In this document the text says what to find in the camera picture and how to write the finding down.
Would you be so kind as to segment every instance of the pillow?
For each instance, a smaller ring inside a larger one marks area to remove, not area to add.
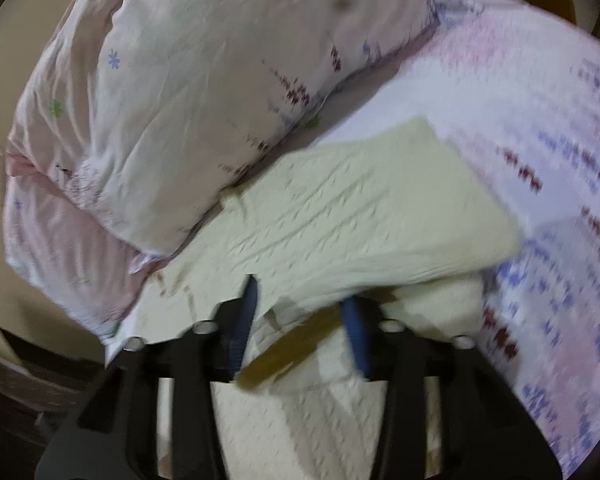
[[[220,189],[432,18],[429,0],[75,0],[8,150],[117,238],[168,255]]]
[[[95,335],[113,335],[151,267],[128,273],[141,257],[137,250],[80,211],[25,158],[7,164],[7,263]]]

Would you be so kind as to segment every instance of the pink fabric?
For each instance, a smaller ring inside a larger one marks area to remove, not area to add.
[[[127,273],[139,251],[107,233],[23,156],[7,156],[6,259],[100,337],[111,336],[151,267]]]

